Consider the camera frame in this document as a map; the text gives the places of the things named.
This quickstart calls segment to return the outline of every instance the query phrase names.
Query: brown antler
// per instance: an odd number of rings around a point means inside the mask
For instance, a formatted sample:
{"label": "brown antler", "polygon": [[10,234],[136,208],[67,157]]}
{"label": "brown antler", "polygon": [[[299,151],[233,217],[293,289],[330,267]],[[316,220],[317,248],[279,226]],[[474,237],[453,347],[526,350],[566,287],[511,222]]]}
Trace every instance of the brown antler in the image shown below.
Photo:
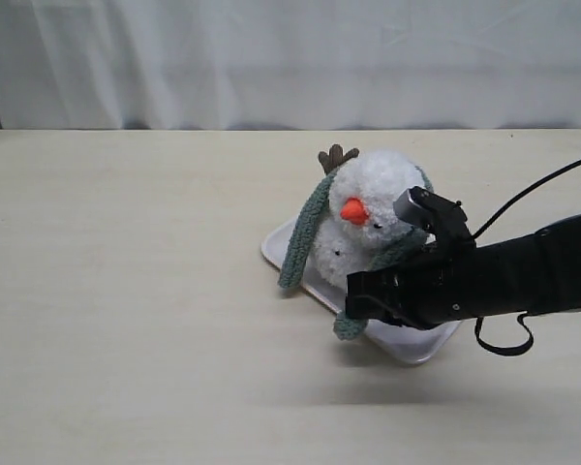
{"label": "brown antler", "polygon": [[336,168],[344,165],[351,158],[356,158],[359,156],[359,149],[352,148],[345,155],[342,147],[334,143],[329,149],[329,153],[323,151],[319,152],[319,163],[321,163],[322,169],[325,174],[330,174]]}

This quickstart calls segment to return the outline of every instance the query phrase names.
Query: white curtain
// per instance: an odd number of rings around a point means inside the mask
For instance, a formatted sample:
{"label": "white curtain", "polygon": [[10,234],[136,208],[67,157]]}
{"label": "white curtain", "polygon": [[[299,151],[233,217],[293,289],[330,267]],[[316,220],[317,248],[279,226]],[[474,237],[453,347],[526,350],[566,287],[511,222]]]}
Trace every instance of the white curtain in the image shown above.
{"label": "white curtain", "polygon": [[0,0],[0,126],[581,127],[581,0]]}

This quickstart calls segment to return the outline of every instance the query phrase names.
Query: black cable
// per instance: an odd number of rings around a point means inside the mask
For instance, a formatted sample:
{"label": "black cable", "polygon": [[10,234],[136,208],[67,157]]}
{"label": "black cable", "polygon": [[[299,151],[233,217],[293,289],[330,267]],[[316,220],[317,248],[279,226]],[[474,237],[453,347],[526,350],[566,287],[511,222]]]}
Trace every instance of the black cable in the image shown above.
{"label": "black cable", "polygon": [[508,210],[516,202],[520,201],[525,196],[527,196],[531,191],[533,191],[534,189],[537,189],[542,184],[545,184],[545,183],[549,182],[550,180],[564,174],[565,172],[570,171],[570,170],[574,170],[575,168],[580,167],[580,166],[581,166],[581,160],[578,160],[578,161],[573,162],[569,165],[566,165],[565,167],[563,167],[557,171],[554,171],[547,176],[544,176],[542,179],[535,182],[527,189],[524,189],[523,191],[518,193],[516,196],[514,196],[512,199],[510,199],[508,202],[506,202],[504,204],[504,206],[502,206],[499,210],[497,210],[497,212],[493,216],[491,216],[491,218],[489,218],[489,220],[486,223],[484,223],[484,225],[482,225],[482,227],[479,230],[477,230],[477,232],[474,234],[473,238],[478,239],[481,234],[483,234],[486,230],[488,230],[488,228],[493,223],[495,223],[500,216],[502,216],[505,213],[506,210]]}

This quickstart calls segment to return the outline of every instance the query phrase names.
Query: orange carrot nose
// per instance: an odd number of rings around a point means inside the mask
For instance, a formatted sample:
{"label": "orange carrot nose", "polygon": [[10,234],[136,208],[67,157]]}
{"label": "orange carrot nose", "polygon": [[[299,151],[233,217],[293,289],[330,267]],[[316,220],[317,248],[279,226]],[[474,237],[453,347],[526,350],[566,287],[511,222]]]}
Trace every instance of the orange carrot nose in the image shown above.
{"label": "orange carrot nose", "polygon": [[348,199],[340,210],[340,216],[356,226],[361,226],[368,221],[368,213],[360,199]]}

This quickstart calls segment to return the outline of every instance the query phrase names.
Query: stuffed toy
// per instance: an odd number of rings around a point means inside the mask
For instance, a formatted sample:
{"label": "stuffed toy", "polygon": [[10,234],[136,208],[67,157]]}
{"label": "stuffed toy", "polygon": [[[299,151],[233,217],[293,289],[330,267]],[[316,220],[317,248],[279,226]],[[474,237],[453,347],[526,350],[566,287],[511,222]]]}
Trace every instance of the stuffed toy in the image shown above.
{"label": "stuffed toy", "polygon": [[[375,150],[343,155],[339,144],[320,152],[325,178],[304,203],[290,237],[278,285],[299,287],[308,259],[322,278],[343,292],[347,275],[393,266],[426,243],[428,234],[400,221],[393,204],[405,190],[433,192],[425,172],[401,153]],[[336,315],[341,340],[358,337],[367,321]]]}

